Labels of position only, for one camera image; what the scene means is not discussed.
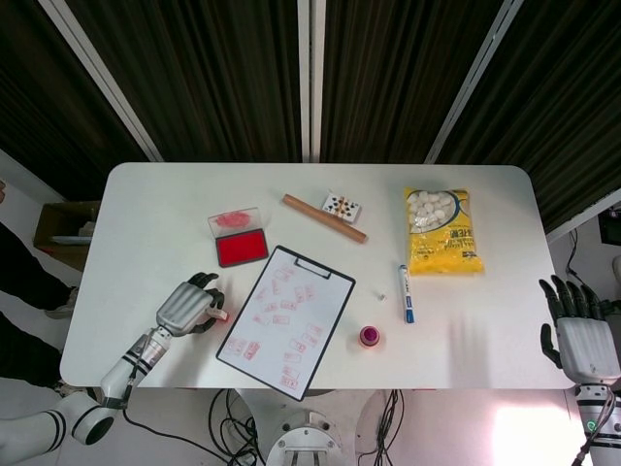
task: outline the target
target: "person's leg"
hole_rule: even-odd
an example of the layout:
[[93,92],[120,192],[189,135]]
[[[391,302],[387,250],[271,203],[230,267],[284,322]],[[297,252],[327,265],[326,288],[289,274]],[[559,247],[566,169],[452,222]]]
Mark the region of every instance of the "person's leg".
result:
[[0,313],[0,377],[55,388],[60,351],[15,327]]
[[46,272],[21,240],[0,223],[0,290],[30,306],[54,310],[67,303],[71,288]]

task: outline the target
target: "white marker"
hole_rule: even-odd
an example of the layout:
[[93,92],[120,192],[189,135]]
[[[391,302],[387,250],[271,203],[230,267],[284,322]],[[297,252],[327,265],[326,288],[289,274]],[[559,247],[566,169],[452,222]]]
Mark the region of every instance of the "white marker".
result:
[[401,292],[404,297],[404,314],[406,317],[406,323],[414,323],[414,309],[411,305],[411,294],[409,294],[409,273],[408,267],[405,265],[399,266],[399,272],[401,274]]

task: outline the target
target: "robotic hand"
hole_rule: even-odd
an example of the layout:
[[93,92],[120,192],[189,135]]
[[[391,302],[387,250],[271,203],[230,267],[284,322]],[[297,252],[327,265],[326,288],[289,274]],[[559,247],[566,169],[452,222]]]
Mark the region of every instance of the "robotic hand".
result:
[[594,466],[621,464],[621,406],[610,386],[621,378],[610,327],[595,293],[586,285],[564,283],[552,276],[554,288],[539,285],[547,298],[556,327],[559,350],[552,344],[552,330],[541,327],[541,350],[569,379],[577,384],[575,397],[587,437],[572,466],[579,466],[591,451]]
[[101,404],[85,393],[74,393],[51,410],[18,419],[0,419],[0,464],[14,464],[60,447],[67,432],[85,445],[98,442],[113,424],[119,410],[127,407],[137,386],[162,358],[173,337],[204,333],[218,319],[224,295],[215,288],[203,289],[217,274],[196,274],[181,283],[157,311],[151,328],[118,360],[102,379]]

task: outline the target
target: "yellow bag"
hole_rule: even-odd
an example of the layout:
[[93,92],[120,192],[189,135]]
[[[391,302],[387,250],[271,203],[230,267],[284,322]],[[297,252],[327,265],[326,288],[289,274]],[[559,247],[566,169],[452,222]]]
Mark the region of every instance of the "yellow bag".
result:
[[409,225],[409,274],[483,271],[476,255],[466,189],[404,190]]

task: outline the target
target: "rolling pin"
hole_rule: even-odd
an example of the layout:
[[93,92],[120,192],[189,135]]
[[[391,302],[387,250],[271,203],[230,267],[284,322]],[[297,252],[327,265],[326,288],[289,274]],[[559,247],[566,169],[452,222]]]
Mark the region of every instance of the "rolling pin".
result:
[[341,221],[338,217],[333,216],[332,214],[328,214],[327,212],[320,211],[313,206],[310,206],[304,201],[301,201],[297,197],[293,197],[289,194],[285,194],[282,197],[282,202],[289,207],[292,207],[298,212],[301,212],[305,216],[309,216],[310,218],[314,218],[317,221],[320,221],[326,226],[337,230],[339,233],[344,234],[347,238],[352,239],[353,241],[357,241],[358,243],[364,243],[367,241],[367,235],[365,235],[362,231],[356,230],[355,228],[347,225],[343,221]]

